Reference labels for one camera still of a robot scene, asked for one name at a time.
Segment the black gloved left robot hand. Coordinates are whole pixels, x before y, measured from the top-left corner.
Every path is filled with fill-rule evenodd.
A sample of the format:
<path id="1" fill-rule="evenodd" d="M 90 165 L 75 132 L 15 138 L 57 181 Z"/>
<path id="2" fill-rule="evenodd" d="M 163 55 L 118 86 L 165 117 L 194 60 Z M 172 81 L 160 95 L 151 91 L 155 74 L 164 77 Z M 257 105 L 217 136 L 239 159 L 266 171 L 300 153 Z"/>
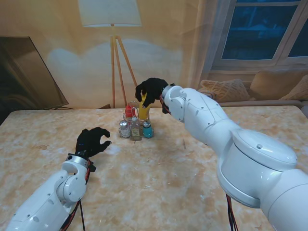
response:
<path id="1" fill-rule="evenodd" d="M 112 142 L 105 141 L 101 143 L 101 137 L 110 138 L 110 132 L 101 127 L 84 129 L 77 138 L 75 154 L 82 154 L 87 158 L 103 152 Z"/>

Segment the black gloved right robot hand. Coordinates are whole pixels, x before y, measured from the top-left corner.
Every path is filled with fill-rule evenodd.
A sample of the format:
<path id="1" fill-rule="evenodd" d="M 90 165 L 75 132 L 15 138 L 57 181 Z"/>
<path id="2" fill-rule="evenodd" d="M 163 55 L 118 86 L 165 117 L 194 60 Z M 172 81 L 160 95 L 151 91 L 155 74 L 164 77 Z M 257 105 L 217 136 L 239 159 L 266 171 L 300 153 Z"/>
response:
<path id="1" fill-rule="evenodd" d="M 142 106 L 146 108 L 150 104 L 154 103 L 155 100 L 160 99 L 160 95 L 167 85 L 168 83 L 165 80 L 151 77 L 143 81 L 135 88 L 135 98 L 139 102 L 142 102 L 142 96 L 146 95 L 146 98 L 142 103 Z"/>

